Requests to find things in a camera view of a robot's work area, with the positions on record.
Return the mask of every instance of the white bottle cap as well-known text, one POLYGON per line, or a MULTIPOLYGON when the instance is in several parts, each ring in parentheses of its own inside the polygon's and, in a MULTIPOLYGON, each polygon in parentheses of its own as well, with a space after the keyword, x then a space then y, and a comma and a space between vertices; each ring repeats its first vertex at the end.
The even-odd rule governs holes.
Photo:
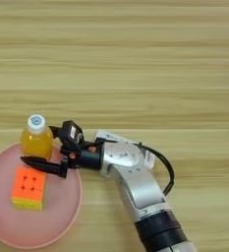
POLYGON ((32 134, 41 134, 46 128, 45 118, 40 114, 32 115, 28 120, 28 129, 32 134))

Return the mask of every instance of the wooden table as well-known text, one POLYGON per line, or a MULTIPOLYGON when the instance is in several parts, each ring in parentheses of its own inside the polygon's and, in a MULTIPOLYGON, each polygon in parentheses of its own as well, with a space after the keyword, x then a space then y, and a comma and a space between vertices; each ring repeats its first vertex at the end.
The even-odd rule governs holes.
MULTIPOLYGON (((229 0, 0 0, 0 152, 35 112, 165 153, 189 238, 229 252, 229 0)), ((114 182, 81 175, 77 221, 36 251, 143 251, 114 182)))

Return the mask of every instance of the pink plate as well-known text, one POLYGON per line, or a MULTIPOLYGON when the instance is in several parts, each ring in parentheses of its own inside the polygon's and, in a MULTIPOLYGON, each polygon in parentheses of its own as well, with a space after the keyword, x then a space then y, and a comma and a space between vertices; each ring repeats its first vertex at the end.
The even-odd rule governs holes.
MULTIPOLYGON (((0 240, 16 248, 40 248, 59 239, 74 222, 81 205, 81 179, 76 170, 69 170, 67 179, 48 174, 43 212, 19 210, 10 197, 16 167, 26 166, 21 155, 20 145, 0 155, 0 240)), ((54 148, 52 161, 60 158, 54 148)))

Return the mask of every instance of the rubik's cube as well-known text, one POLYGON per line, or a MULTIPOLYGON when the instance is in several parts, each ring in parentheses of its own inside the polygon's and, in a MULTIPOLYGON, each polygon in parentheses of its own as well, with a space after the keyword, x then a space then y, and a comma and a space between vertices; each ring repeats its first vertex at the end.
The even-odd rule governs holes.
POLYGON ((43 209, 46 174, 28 167, 18 167, 11 200, 20 209, 43 209))

